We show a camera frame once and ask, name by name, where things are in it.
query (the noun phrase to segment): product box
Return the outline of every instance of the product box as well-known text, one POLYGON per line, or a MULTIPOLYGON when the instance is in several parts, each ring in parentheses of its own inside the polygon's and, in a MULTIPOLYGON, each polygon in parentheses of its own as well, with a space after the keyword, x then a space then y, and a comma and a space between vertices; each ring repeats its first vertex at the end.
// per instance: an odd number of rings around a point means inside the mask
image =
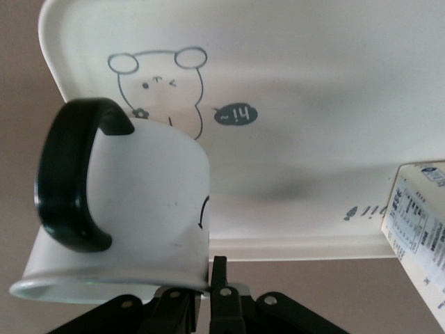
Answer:
POLYGON ((445 161, 400 167, 382 231, 445 330, 445 161))

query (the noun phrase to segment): white mug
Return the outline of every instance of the white mug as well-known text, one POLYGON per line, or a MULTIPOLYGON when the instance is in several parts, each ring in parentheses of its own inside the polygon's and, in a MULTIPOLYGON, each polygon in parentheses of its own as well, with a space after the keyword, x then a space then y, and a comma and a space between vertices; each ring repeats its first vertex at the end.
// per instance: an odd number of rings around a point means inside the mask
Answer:
POLYGON ((161 285, 204 292, 208 199, 209 160, 192 138, 108 99, 68 102, 35 183, 42 227, 10 292, 68 303, 149 301, 161 285))

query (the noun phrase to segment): cartoon bear drawing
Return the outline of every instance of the cartoon bear drawing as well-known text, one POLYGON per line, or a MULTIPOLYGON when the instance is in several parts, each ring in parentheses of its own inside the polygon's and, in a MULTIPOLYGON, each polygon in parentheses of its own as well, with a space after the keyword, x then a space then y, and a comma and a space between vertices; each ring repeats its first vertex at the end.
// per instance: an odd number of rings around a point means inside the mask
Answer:
POLYGON ((164 122, 194 139, 202 133, 200 68, 206 62, 207 53, 200 47, 108 57, 120 93, 137 118, 164 122))

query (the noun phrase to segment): black mug handle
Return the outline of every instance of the black mug handle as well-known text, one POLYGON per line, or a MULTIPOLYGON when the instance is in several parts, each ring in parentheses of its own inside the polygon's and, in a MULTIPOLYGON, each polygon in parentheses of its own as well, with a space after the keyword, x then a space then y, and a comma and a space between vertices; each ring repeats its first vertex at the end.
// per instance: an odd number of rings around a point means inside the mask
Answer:
POLYGON ((88 163, 98 127, 111 136, 134 131, 110 99, 72 100, 63 106, 49 130, 35 181, 35 206, 45 230, 78 252, 111 245, 111 236, 96 226, 87 203, 88 163))

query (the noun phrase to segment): black clamp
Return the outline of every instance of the black clamp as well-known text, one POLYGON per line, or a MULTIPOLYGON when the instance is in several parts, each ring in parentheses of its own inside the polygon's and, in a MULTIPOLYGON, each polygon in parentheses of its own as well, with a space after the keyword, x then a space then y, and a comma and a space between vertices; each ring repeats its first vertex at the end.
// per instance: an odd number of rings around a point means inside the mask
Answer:
MULTIPOLYGON (((201 293, 161 287, 143 305, 122 295, 62 325, 50 334, 191 334, 196 331, 201 293)), ((256 301, 249 287, 227 282, 227 258, 216 256, 210 286, 209 334, 347 334, 279 292, 256 301)))
POLYGON ((293 299, 268 292, 257 301, 249 287, 227 283, 227 258, 215 257, 209 334, 347 334, 293 299))

